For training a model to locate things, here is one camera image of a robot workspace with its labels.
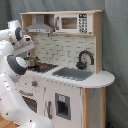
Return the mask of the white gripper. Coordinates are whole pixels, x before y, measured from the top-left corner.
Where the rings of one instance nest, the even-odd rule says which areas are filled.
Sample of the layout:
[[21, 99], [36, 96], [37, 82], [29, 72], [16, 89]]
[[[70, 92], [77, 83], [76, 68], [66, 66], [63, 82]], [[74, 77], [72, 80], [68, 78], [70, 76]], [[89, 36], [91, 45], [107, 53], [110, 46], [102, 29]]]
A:
[[34, 42], [30, 37], [25, 37], [21, 42], [19, 47], [14, 48], [14, 55], [19, 55], [21, 53], [24, 53], [26, 51], [30, 51], [35, 47]]

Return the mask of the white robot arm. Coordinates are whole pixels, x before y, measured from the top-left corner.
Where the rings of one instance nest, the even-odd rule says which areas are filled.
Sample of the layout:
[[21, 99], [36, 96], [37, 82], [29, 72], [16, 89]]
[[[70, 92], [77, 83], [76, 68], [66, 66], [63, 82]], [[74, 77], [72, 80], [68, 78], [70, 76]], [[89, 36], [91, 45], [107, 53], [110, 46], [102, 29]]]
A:
[[0, 114], [17, 128], [54, 128], [52, 121], [32, 111], [23, 100], [15, 83], [27, 71], [26, 61], [18, 54], [34, 48], [31, 37], [26, 35], [18, 20], [8, 22], [0, 30]]

